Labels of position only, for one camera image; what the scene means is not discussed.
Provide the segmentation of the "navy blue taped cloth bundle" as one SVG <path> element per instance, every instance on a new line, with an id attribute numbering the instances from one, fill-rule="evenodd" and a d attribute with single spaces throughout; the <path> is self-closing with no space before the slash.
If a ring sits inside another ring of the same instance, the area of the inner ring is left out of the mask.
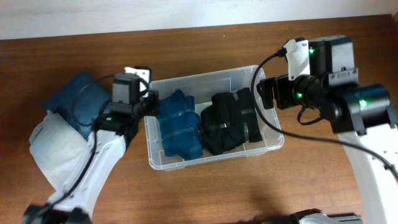
<path id="1" fill-rule="evenodd" d="M 175 90 L 160 100 L 159 115 L 162 146 L 167 157 L 180 156 L 184 160 L 203 156 L 200 116 L 195 111 L 195 98 Z"/>

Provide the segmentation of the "black taped cloth bundle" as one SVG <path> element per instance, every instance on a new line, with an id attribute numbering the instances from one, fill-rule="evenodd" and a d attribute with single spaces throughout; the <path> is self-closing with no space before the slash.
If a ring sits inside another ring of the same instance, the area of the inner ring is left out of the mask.
<path id="1" fill-rule="evenodd" d="M 231 151 L 243 143 L 243 132 L 233 125 L 224 103 L 213 103 L 201 113 L 202 145 L 214 156 Z"/>
<path id="2" fill-rule="evenodd" d="M 262 141 L 250 88 L 245 87 L 236 92 L 217 93 L 211 100 L 212 103 L 224 103 L 230 124 L 238 134 L 236 146 L 245 142 Z"/>

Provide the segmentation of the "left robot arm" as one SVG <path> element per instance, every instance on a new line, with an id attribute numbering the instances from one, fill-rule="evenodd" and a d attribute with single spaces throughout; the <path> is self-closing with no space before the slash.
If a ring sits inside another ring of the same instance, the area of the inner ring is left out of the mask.
<path id="1" fill-rule="evenodd" d="M 138 132 L 139 121 L 159 112 L 147 67 L 112 76 L 112 92 L 86 73 L 45 103 L 29 151 L 55 189 L 44 205 L 29 205 L 24 223 L 90 223 L 110 172 Z"/>

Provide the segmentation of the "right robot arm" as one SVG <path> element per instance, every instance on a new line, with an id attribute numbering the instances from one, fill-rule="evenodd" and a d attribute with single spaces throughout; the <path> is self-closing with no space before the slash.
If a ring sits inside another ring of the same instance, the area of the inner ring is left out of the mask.
<path id="1" fill-rule="evenodd" d="M 351 163 L 369 223 L 397 222 L 397 113 L 381 84 L 361 86 L 353 41 L 345 35 L 288 40 L 276 52 L 278 77 L 251 81 L 256 111 L 301 106 L 330 122 Z"/>

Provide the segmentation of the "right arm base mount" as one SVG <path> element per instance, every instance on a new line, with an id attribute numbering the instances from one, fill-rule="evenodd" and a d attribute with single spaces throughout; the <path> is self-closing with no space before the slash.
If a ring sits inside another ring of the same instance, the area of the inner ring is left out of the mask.
<path id="1" fill-rule="evenodd" d="M 289 216 L 291 224 L 363 224 L 361 215 L 353 213 L 328 216 L 317 208 L 303 210 Z"/>

